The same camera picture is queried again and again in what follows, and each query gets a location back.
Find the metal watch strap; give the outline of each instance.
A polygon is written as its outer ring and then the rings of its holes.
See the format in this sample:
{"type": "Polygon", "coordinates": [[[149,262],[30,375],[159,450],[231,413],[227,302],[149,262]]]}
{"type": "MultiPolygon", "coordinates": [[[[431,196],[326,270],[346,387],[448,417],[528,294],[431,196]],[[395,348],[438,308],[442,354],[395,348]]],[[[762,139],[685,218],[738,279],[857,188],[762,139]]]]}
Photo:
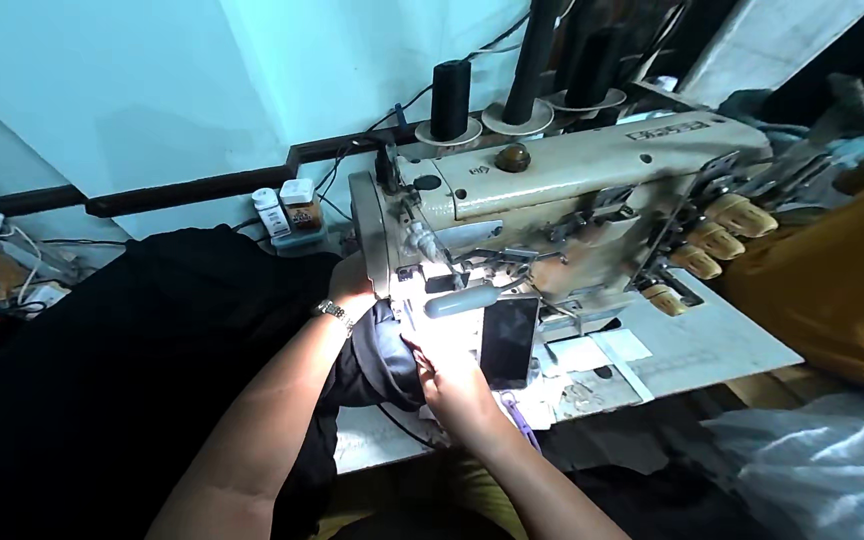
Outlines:
{"type": "Polygon", "coordinates": [[[332,315],[336,319],[342,321],[342,324],[345,325],[345,329],[347,330],[347,336],[350,338],[353,335],[353,327],[355,326],[355,321],[349,318],[349,315],[346,314],[346,311],[339,306],[338,303],[332,300],[322,300],[316,305],[315,309],[312,310],[312,313],[317,315],[321,315],[323,313],[327,313],[332,315]]]}

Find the light blue wall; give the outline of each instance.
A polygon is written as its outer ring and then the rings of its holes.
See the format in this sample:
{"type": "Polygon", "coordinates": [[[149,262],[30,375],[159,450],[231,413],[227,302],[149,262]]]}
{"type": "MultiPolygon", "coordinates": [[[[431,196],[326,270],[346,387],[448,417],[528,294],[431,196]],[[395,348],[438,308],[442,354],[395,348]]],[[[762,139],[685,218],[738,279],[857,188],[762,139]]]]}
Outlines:
{"type": "MultiPolygon", "coordinates": [[[[527,6],[0,0],[0,120],[89,197],[278,166],[291,144],[362,131],[427,85],[436,64],[488,42],[527,6]]],[[[473,109],[504,97],[517,57],[474,61],[473,109]]],[[[419,100],[409,120],[427,118],[429,104],[419,100]]],[[[344,176],[333,190],[348,199],[344,176]]],[[[144,238],[247,213],[232,198],[115,221],[144,238]]]]}
{"type": "MultiPolygon", "coordinates": [[[[15,133],[0,122],[0,195],[67,186],[68,181],[15,133]]],[[[127,240],[125,230],[110,219],[86,214],[82,206],[41,212],[11,220],[34,239],[127,240]]],[[[89,266],[102,266],[119,255],[117,248],[63,248],[89,266]]]]}

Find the beige machine casing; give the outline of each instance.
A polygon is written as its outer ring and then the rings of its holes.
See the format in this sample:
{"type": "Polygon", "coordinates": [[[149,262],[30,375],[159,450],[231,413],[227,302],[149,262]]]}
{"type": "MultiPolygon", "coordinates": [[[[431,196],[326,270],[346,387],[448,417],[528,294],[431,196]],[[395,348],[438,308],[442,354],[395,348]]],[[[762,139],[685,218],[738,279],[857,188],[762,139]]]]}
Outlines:
{"type": "MultiPolygon", "coordinates": [[[[695,173],[734,151],[744,160],[771,156],[765,135],[711,112],[693,111],[524,142],[531,163],[522,172],[496,166],[501,147],[409,161],[397,158],[402,183],[432,175],[442,180],[420,191],[414,219],[436,233],[453,257],[473,249],[526,248],[565,255],[534,263],[532,283],[556,302],[582,297],[584,312],[628,304],[627,286],[647,252],[653,227],[675,208],[695,173]],[[550,227],[588,210],[600,190],[628,187],[624,203],[639,215],[617,238],[581,234],[552,242],[550,227]]],[[[368,173],[349,177],[352,212],[369,278],[379,298],[415,294],[397,270],[424,262],[405,246],[409,215],[403,194],[388,196],[368,173]]]]}

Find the smartphone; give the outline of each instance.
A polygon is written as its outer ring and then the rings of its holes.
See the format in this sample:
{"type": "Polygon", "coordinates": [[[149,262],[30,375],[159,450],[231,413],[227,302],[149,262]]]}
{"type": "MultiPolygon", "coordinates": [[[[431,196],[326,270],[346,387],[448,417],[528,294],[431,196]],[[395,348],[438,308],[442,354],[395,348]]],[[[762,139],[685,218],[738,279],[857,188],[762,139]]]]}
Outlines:
{"type": "Polygon", "coordinates": [[[538,298],[498,300],[485,308],[479,365],[492,390],[526,386],[538,317],[538,298]]]}

